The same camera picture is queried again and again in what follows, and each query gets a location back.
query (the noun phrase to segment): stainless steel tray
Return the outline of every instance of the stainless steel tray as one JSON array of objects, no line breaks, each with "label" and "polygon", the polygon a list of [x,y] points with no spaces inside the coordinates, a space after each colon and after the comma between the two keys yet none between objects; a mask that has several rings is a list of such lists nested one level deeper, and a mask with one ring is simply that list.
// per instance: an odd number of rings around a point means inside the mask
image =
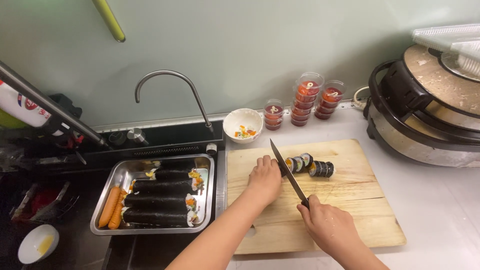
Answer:
[{"label": "stainless steel tray", "polygon": [[[122,222],[120,227],[116,230],[110,230],[106,228],[98,228],[98,221],[103,211],[103,207],[108,199],[110,189],[114,186],[129,191],[129,186],[135,179],[148,179],[145,175],[146,172],[150,172],[151,169],[156,168],[153,161],[162,160],[194,160],[198,172],[204,180],[204,189],[199,195],[194,195],[197,200],[198,219],[194,222],[191,228],[147,228],[138,229],[137,225],[131,225]],[[98,203],[93,213],[92,220],[90,221],[90,229],[96,235],[122,235],[122,234],[160,234],[160,233],[196,233],[203,230],[210,221],[212,213],[212,197],[213,197],[213,177],[215,172],[215,162],[213,158],[206,154],[188,155],[188,156],[175,156],[168,158],[158,159],[146,159],[146,160],[124,160],[120,161],[113,167],[108,177],[105,187],[103,188],[102,195],[98,200]]]}]

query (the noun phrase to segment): backsplash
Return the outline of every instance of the backsplash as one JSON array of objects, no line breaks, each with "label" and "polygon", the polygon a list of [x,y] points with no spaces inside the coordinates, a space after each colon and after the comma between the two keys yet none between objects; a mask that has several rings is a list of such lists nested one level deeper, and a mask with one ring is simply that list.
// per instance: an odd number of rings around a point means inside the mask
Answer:
[{"label": "backsplash", "polygon": [[379,63],[400,58],[415,28],[480,22],[480,1],[110,0],[125,35],[115,41],[91,1],[7,0],[0,8],[0,60],[46,94],[63,93],[90,126],[288,104],[303,72],[367,85]]}]

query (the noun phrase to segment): white countertop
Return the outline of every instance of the white countertop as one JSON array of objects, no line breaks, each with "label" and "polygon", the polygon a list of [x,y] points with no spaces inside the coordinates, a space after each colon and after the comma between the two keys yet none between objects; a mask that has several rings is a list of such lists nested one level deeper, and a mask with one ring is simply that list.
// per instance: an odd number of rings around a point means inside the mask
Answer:
[{"label": "white countertop", "polygon": [[[285,116],[277,131],[264,130],[254,142],[228,140],[227,150],[355,138],[405,233],[405,246],[374,248],[390,269],[480,270],[480,168],[432,168],[384,151],[366,133],[358,109],[337,110],[322,121],[313,115],[296,127]],[[324,252],[234,256],[228,270],[343,269]]]}]

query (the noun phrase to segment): hand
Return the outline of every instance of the hand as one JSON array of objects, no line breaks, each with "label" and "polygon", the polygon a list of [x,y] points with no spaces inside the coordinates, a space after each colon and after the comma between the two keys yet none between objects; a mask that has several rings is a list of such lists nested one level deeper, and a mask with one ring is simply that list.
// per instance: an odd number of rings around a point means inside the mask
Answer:
[{"label": "hand", "polygon": [[281,184],[282,176],[277,160],[271,160],[270,156],[264,156],[257,159],[257,166],[250,173],[248,186],[244,192],[266,207],[280,196]]},{"label": "hand", "polygon": [[315,243],[335,260],[340,256],[368,249],[362,242],[353,223],[353,217],[346,211],[328,204],[321,204],[318,197],[310,195],[310,211],[297,205],[307,231]]}]

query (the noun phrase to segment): wooden cutting board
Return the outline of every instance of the wooden cutting board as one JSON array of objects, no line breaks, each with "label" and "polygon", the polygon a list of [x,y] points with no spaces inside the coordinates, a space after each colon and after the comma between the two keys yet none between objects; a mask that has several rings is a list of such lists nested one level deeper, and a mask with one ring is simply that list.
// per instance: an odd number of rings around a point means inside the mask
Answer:
[{"label": "wooden cutting board", "polygon": [[[360,144],[355,139],[279,147],[282,157],[310,153],[314,160],[330,161],[336,173],[328,178],[294,174],[306,196],[348,211],[363,242],[369,247],[404,245],[398,225]],[[274,157],[271,148],[234,150],[228,153],[227,200],[230,206],[248,183],[248,176],[263,155]],[[280,198],[254,221],[255,235],[245,237],[235,254],[320,250],[305,230],[296,205],[300,203],[285,178]]]}]

